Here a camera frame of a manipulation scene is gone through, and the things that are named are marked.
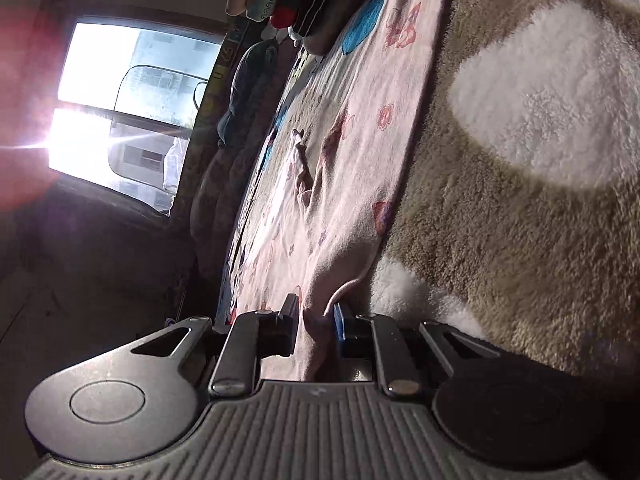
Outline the colourful bed bumper rail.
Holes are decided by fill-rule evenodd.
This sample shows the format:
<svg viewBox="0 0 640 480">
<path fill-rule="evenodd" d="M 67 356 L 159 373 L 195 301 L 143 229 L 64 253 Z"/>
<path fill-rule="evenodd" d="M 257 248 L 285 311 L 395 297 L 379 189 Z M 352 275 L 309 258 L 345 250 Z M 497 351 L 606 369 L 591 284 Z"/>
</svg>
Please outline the colourful bed bumper rail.
<svg viewBox="0 0 640 480">
<path fill-rule="evenodd" d="M 178 192 L 169 214 L 175 229 L 184 229 L 201 177 L 218 148 L 218 120 L 228 108 L 231 81 L 240 57 L 246 50 L 250 22 L 238 16 L 229 25 L 220 46 L 214 68 L 205 85 L 203 99 L 186 150 Z"/>
</svg>

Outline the dark teal folded blanket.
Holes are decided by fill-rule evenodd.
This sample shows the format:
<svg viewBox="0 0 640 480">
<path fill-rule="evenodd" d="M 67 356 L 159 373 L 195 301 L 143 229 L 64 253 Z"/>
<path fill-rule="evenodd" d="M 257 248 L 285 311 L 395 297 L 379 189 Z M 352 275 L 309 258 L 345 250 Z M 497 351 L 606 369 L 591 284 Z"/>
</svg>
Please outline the dark teal folded blanket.
<svg viewBox="0 0 640 480">
<path fill-rule="evenodd" d="M 230 89 L 227 110 L 217 124 L 218 146 L 237 148 L 257 112 L 259 100 L 270 84 L 278 64 L 279 44 L 274 39 L 251 46 L 240 59 Z"/>
</svg>

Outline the beige folded garment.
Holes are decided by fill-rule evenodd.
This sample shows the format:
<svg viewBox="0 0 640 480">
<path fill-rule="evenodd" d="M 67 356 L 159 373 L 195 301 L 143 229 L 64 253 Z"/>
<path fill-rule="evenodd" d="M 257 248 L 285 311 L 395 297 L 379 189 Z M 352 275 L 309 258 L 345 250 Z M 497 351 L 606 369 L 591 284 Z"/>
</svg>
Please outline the beige folded garment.
<svg viewBox="0 0 640 480">
<path fill-rule="evenodd" d="M 352 16 L 367 0 L 326 0 L 319 15 L 312 20 L 310 32 L 304 35 L 304 48 L 312 55 L 330 52 L 334 42 Z"/>
</svg>

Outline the pink patterned baby garment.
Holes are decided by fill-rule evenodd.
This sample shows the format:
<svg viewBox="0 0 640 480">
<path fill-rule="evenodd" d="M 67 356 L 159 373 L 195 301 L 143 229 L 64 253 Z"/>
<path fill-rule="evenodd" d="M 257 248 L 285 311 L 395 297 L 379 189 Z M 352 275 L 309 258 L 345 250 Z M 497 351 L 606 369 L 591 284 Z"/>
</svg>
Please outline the pink patterned baby garment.
<svg viewBox="0 0 640 480">
<path fill-rule="evenodd" d="M 228 251 L 230 313 L 298 299 L 292 356 L 266 379 L 308 380 L 332 308 L 368 274 L 392 223 L 444 0 L 373 0 L 325 56 L 304 51 L 264 143 Z"/>
</svg>

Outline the red folded garment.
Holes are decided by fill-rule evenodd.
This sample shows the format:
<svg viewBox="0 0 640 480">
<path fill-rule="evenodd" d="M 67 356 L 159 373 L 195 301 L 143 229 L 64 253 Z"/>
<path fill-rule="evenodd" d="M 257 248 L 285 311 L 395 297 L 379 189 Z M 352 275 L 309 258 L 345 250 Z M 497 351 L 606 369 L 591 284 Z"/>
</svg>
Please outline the red folded garment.
<svg viewBox="0 0 640 480">
<path fill-rule="evenodd" d="M 270 24 L 275 29 L 287 29 L 294 25 L 297 18 L 297 10 L 292 6 L 276 6 L 270 16 Z"/>
</svg>

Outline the window frame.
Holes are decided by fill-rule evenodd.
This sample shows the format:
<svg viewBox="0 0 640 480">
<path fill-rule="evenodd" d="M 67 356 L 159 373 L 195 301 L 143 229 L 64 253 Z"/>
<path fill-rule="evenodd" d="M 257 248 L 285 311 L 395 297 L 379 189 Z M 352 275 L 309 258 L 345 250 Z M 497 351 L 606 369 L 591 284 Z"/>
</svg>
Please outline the window frame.
<svg viewBox="0 0 640 480">
<path fill-rule="evenodd" d="M 50 168 L 168 214 L 223 39 L 162 22 L 78 18 L 46 137 Z"/>
</svg>

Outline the Mickey Mouse plush blanket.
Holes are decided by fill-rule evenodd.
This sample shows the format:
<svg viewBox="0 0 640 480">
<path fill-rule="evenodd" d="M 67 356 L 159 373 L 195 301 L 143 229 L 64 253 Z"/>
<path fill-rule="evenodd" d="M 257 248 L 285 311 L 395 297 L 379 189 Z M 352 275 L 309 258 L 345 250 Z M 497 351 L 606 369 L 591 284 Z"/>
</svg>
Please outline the Mickey Mouse plush blanket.
<svg viewBox="0 0 640 480">
<path fill-rule="evenodd" d="M 639 378 L 639 0 L 444 0 L 392 223 L 335 304 Z"/>
</svg>

